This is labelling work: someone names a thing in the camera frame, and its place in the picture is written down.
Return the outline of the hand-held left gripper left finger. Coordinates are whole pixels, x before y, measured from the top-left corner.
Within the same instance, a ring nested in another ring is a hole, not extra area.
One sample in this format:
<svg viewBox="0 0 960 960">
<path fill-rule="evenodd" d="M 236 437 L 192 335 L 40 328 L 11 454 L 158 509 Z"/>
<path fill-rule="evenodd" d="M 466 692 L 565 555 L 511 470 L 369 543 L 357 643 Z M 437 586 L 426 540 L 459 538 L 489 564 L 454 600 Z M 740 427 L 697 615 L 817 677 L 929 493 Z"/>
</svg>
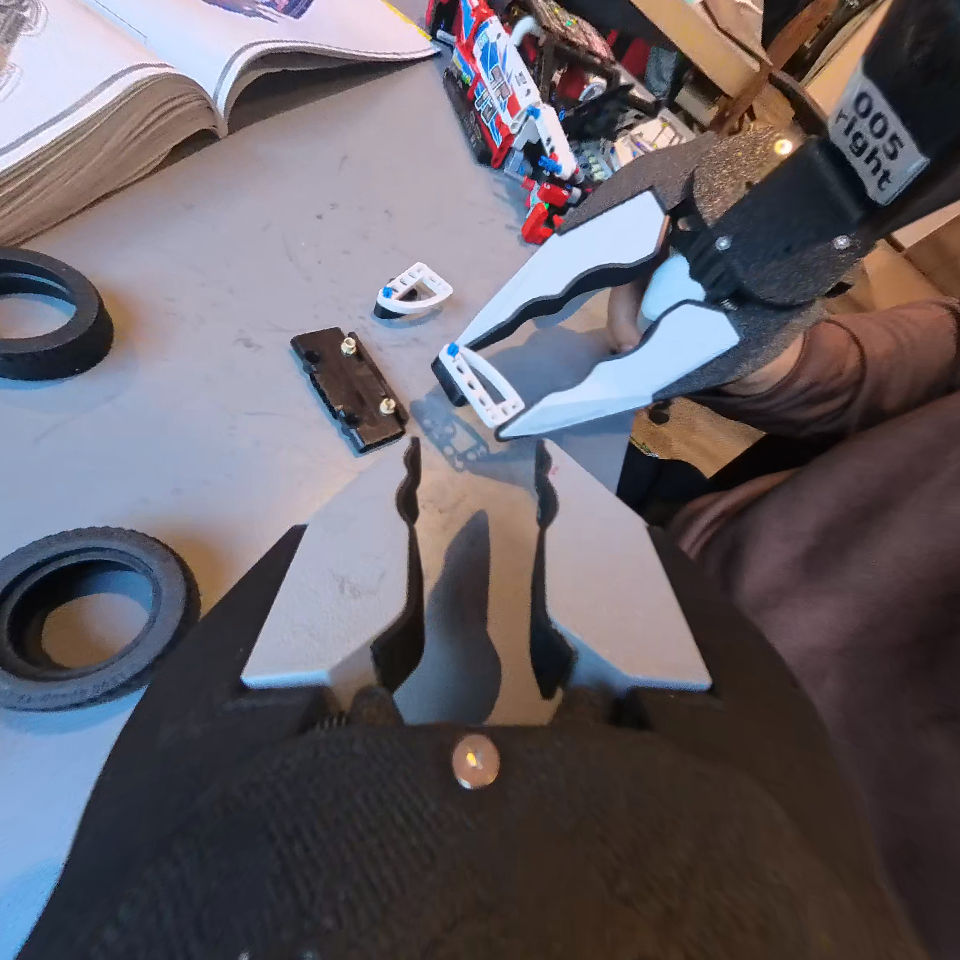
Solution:
<svg viewBox="0 0 960 960">
<path fill-rule="evenodd" d="M 252 690 L 396 693 L 426 646 L 425 578 L 416 524 L 417 438 L 384 455 L 317 510 L 241 679 Z"/>
</svg>

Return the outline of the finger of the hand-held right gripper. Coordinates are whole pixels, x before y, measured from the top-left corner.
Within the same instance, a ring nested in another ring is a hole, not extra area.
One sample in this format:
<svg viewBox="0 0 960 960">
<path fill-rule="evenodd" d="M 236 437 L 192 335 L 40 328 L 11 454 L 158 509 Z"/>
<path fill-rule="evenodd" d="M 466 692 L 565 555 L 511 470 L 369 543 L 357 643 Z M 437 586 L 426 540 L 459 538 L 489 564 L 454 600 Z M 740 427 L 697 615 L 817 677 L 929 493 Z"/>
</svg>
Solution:
<svg viewBox="0 0 960 960">
<path fill-rule="evenodd" d="M 631 282 L 660 252 L 668 219 L 657 195 L 646 190 L 553 235 L 476 315 L 457 345 L 483 351 L 584 294 Z"/>
<path fill-rule="evenodd" d="M 495 430 L 500 441 L 546 435 L 649 406 L 655 396 L 740 343 L 726 313 L 682 301 L 634 351 L 600 362 L 576 386 L 546 395 Z"/>
</svg>

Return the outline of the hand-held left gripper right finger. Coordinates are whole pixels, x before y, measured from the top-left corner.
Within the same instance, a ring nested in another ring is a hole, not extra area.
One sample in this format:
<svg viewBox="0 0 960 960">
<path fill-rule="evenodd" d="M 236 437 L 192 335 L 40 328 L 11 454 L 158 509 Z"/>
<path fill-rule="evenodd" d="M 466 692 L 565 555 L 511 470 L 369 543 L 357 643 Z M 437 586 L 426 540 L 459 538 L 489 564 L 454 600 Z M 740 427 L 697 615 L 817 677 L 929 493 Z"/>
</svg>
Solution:
<svg viewBox="0 0 960 960">
<path fill-rule="evenodd" d="M 530 655 L 541 698 L 710 691 L 646 522 L 552 440 L 536 445 L 534 486 Z"/>
</svg>

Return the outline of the plain white curved brick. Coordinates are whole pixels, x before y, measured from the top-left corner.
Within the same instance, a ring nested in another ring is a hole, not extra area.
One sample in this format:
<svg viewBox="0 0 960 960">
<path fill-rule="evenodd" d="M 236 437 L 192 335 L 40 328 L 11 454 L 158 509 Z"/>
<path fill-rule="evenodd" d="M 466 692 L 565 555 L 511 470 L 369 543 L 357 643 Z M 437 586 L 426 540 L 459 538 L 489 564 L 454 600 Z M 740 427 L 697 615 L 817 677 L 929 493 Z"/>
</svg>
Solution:
<svg viewBox="0 0 960 960">
<path fill-rule="evenodd" d="M 468 399 L 468 405 L 489 429 L 497 430 L 521 414 L 525 404 L 509 380 L 477 352 L 459 345 L 456 357 L 438 353 Z"/>
</svg>

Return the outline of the white curved brick with pin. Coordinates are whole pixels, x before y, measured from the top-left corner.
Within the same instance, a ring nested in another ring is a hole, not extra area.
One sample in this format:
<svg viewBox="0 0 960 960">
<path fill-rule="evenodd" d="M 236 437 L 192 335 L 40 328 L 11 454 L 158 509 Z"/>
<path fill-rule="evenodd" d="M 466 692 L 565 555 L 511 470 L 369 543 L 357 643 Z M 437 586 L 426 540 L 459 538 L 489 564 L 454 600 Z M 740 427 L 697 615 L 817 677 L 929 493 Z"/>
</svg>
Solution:
<svg viewBox="0 0 960 960">
<path fill-rule="evenodd" d="M 424 262 L 416 262 L 378 291 L 374 317 L 397 321 L 428 314 L 454 294 L 452 285 Z"/>
</svg>

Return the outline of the small black curved brick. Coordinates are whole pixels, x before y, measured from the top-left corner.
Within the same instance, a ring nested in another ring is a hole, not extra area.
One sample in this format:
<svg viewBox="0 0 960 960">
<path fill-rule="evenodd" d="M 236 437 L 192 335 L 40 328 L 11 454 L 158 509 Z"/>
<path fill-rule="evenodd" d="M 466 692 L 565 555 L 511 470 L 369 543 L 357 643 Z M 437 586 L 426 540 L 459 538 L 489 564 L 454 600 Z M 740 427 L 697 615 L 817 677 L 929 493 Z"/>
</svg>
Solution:
<svg viewBox="0 0 960 960">
<path fill-rule="evenodd" d="M 445 393 L 447 399 L 454 407 L 465 407 L 469 405 L 469 400 L 461 390 L 455 378 L 450 374 L 447 366 L 440 356 L 437 356 L 431 364 L 431 371 L 438 384 Z"/>
</svg>

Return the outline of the black panel brick with pins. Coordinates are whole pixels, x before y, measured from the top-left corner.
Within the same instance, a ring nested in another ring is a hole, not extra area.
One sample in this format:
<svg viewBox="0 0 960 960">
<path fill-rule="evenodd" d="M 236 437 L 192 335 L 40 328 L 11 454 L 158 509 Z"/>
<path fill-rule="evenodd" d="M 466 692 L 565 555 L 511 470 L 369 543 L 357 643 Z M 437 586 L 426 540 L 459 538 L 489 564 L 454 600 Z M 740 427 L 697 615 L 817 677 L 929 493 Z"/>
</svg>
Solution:
<svg viewBox="0 0 960 960">
<path fill-rule="evenodd" d="M 334 327 L 302 333 L 291 349 L 342 437 L 359 455 L 406 435 L 409 415 L 355 332 Z"/>
</svg>

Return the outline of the person's right forearm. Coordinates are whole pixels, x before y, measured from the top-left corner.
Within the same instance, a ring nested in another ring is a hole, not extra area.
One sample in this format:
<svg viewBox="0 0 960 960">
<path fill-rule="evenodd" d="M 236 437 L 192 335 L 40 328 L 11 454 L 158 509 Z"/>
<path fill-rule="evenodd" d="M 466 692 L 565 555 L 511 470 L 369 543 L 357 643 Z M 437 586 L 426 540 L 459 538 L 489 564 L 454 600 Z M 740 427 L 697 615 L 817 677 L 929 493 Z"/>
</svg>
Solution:
<svg viewBox="0 0 960 960">
<path fill-rule="evenodd" d="M 686 399 L 764 434 L 836 442 L 958 391 L 959 303 L 826 316 L 765 366 Z"/>
</svg>

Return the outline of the grey desk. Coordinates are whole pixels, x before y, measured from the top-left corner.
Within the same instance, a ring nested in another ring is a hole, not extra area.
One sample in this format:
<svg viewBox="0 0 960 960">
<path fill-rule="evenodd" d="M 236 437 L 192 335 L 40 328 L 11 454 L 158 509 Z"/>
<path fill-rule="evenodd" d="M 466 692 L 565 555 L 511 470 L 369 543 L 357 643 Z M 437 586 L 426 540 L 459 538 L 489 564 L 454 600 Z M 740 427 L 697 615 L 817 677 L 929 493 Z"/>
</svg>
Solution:
<svg viewBox="0 0 960 960">
<path fill-rule="evenodd" d="M 410 412 L 473 445 L 458 470 L 421 442 L 417 534 L 427 649 L 398 703 L 414 722 L 541 724 L 530 670 L 534 448 L 456 413 L 430 365 L 532 257 L 522 194 L 478 166 L 438 58 L 264 78 L 222 141 L 186 152 L 30 242 L 99 289 L 114 321 L 99 366 L 2 383 L 2 556 L 117 527 L 171 546 L 207 614 L 294 525 L 403 443 L 354 455 L 291 351 L 356 331 Z M 440 308 L 377 318 L 417 262 Z"/>
</svg>

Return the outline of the person's right hand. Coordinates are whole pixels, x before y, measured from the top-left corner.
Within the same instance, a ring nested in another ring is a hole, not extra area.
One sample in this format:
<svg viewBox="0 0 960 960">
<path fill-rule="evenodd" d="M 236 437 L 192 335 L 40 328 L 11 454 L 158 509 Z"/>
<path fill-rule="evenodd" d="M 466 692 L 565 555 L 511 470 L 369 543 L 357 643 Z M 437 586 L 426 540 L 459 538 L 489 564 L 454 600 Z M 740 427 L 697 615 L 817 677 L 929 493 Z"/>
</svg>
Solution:
<svg viewBox="0 0 960 960">
<path fill-rule="evenodd" d="M 606 331 L 617 354 L 635 350 L 642 341 L 646 320 L 642 314 L 646 282 L 635 280 L 611 288 L 607 300 Z"/>
</svg>

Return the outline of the black toy tyre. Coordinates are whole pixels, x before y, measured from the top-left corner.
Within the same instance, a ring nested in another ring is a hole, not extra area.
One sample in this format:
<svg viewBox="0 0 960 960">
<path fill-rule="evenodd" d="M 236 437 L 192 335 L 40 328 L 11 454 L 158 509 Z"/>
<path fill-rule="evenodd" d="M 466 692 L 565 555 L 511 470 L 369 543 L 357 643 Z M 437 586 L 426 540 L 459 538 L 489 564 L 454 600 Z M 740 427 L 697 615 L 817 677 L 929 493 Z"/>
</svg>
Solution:
<svg viewBox="0 0 960 960">
<path fill-rule="evenodd" d="M 67 667 L 42 647 L 42 618 L 83 568 L 136 574 L 150 589 L 146 623 L 120 652 Z M 198 623 L 201 600 L 186 561 L 138 531 L 88 527 L 48 535 L 1 561 L 1 706 L 18 713 L 59 713 L 95 706 L 142 689 L 161 660 Z"/>
<path fill-rule="evenodd" d="M 114 322 L 92 282 L 46 254 L 1 249 L 2 295 L 38 294 L 73 308 L 66 322 L 31 338 L 2 338 L 1 378 L 42 382 L 77 377 L 100 364 L 114 344 Z"/>
</svg>

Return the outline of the partly built toy car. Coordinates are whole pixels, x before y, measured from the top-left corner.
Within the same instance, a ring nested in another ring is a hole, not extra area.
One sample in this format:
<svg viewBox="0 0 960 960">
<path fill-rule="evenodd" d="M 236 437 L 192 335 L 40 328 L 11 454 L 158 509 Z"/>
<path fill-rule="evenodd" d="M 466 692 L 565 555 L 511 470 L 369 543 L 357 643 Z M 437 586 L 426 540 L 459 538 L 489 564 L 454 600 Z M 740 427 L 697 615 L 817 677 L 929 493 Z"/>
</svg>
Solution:
<svg viewBox="0 0 960 960">
<path fill-rule="evenodd" d="M 475 160 L 524 191 L 528 244 L 626 165 L 698 136 L 669 108 L 686 61 L 631 2 L 434 1 L 426 25 Z"/>
</svg>

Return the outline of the person's clothed body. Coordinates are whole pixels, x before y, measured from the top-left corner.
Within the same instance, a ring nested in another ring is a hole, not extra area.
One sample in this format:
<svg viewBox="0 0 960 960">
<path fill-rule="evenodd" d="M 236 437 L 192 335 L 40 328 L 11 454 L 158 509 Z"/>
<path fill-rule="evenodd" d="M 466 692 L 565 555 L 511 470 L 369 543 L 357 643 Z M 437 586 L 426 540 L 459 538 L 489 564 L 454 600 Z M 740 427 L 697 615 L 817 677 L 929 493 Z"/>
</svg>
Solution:
<svg viewBox="0 0 960 960">
<path fill-rule="evenodd" d="M 958 958 L 958 391 L 651 521 L 791 668 L 933 958 Z"/>
</svg>

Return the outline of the open instruction booklet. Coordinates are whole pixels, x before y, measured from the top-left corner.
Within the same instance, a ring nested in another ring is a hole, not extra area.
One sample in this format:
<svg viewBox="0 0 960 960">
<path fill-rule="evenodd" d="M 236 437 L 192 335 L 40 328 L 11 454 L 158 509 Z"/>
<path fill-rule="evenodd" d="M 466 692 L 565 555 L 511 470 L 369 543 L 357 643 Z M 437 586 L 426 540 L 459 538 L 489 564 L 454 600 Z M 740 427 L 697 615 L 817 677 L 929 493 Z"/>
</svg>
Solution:
<svg viewBox="0 0 960 960">
<path fill-rule="evenodd" d="M 3 1 L 2 246 L 147 176 L 199 133 L 225 138 L 262 76 L 435 52 L 378 1 Z"/>
</svg>

